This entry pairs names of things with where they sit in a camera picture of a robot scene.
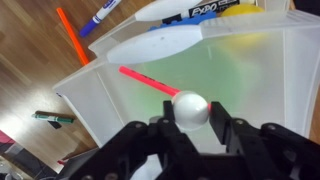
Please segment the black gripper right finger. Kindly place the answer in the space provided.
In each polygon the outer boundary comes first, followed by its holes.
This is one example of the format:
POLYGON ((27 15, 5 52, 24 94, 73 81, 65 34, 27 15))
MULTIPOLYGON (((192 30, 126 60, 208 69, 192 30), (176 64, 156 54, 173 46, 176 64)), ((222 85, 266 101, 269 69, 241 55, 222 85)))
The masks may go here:
POLYGON ((220 102, 211 103, 209 123, 216 137, 222 145, 228 144, 231 120, 232 117, 220 102))

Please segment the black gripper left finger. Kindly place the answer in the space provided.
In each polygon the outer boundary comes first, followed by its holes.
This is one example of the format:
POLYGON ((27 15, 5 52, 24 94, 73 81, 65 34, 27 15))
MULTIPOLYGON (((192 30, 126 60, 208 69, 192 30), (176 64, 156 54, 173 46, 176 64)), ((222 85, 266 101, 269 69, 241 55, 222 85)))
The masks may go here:
POLYGON ((173 105, 170 101, 163 102, 163 120, 162 123, 169 128, 176 128, 173 105))

